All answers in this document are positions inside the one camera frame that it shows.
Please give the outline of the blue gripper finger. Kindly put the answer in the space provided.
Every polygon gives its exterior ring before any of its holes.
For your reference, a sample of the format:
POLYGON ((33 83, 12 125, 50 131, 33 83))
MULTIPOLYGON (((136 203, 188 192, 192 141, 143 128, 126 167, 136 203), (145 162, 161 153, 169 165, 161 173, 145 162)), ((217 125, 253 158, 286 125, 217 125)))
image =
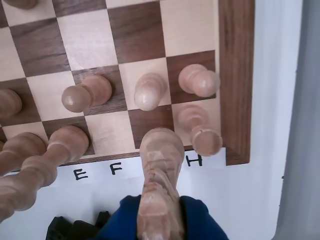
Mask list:
POLYGON ((228 236, 199 199, 181 196, 186 240, 228 240, 228 236))
POLYGON ((128 195, 95 235, 95 240, 137 240, 137 215, 141 195, 128 195))

